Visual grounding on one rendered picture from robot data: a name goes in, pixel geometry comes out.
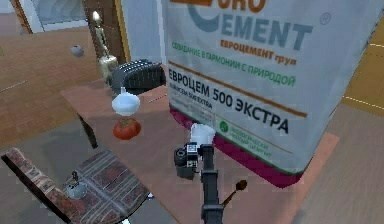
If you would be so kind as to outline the white framed window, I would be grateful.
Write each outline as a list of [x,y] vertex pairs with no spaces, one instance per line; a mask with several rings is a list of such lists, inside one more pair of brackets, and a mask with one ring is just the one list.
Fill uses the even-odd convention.
[[83,0],[19,0],[33,33],[87,25]]

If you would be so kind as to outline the black toaster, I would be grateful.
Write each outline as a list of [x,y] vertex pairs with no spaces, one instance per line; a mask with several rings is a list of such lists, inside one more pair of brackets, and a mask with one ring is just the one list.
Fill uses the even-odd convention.
[[128,93],[139,95],[165,84],[162,63],[141,59],[119,65],[112,73],[111,89],[119,94],[124,87]]

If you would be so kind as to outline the brown wooden table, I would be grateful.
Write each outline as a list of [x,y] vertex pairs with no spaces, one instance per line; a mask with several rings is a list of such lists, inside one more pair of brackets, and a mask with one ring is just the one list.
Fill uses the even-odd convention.
[[[159,87],[140,96],[133,115],[141,124],[138,136],[128,141],[114,137],[119,119],[111,106],[111,89],[99,79],[61,92],[95,135],[137,176],[179,224],[201,224],[202,185],[176,176],[173,151],[189,139],[189,131],[169,113],[167,89]],[[290,224],[299,211],[339,138],[326,133],[302,178],[284,189],[273,186],[226,154],[215,152],[221,198],[240,180],[248,182],[224,210],[223,224]]]

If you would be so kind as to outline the golden statuette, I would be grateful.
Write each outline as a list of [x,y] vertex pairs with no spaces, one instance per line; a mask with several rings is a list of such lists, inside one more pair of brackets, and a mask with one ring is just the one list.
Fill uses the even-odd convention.
[[95,33],[102,50],[102,56],[98,59],[99,67],[104,82],[110,86],[112,82],[112,73],[118,67],[118,60],[110,54],[107,47],[107,40],[103,27],[101,26],[102,18],[97,11],[92,12],[92,20],[95,22]]

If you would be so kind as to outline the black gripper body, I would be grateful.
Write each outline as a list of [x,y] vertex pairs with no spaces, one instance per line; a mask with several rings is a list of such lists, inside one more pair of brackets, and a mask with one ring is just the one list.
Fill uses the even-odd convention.
[[193,180],[198,165],[196,149],[179,148],[174,152],[174,164],[177,176]]

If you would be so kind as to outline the red tomato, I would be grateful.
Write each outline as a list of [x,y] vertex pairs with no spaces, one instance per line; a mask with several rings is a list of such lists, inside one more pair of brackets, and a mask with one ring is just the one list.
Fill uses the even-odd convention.
[[133,118],[121,118],[113,128],[113,134],[121,140],[130,140],[141,131],[141,124]]

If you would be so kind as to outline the dark brown wooden door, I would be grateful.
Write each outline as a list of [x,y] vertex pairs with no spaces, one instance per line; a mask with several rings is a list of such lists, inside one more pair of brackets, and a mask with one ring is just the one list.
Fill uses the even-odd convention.
[[102,49],[95,32],[95,22],[92,13],[97,11],[102,19],[107,47],[110,53],[117,57],[118,63],[123,64],[131,60],[124,15],[121,0],[82,0],[86,21],[91,33],[97,57],[102,56]]

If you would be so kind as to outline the brown wooden spoon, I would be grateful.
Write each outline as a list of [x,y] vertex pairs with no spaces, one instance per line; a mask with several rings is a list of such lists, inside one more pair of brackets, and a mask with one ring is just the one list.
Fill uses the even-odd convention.
[[223,207],[226,207],[230,201],[232,200],[233,196],[238,192],[238,191],[243,191],[247,188],[247,181],[246,180],[240,180],[239,182],[236,183],[235,185],[235,190],[221,203]]

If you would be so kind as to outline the white mug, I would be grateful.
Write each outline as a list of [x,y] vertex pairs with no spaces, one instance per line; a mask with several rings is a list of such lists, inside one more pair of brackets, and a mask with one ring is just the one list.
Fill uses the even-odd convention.
[[208,125],[194,123],[190,129],[190,141],[196,142],[198,146],[211,144],[216,131]]

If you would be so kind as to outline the patterned cushioned chair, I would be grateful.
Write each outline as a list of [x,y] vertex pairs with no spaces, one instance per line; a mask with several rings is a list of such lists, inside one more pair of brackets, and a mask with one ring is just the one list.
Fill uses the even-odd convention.
[[1,156],[27,189],[65,224],[120,224],[147,199],[149,190],[109,151],[103,150],[74,171],[87,184],[87,194],[80,200],[66,194],[68,177],[58,186],[27,158],[12,147]]

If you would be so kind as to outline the white printed cement sack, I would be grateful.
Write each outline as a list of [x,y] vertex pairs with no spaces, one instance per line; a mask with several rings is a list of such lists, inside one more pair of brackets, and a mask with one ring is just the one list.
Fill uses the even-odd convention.
[[161,0],[168,99],[184,127],[271,184],[297,183],[384,0]]

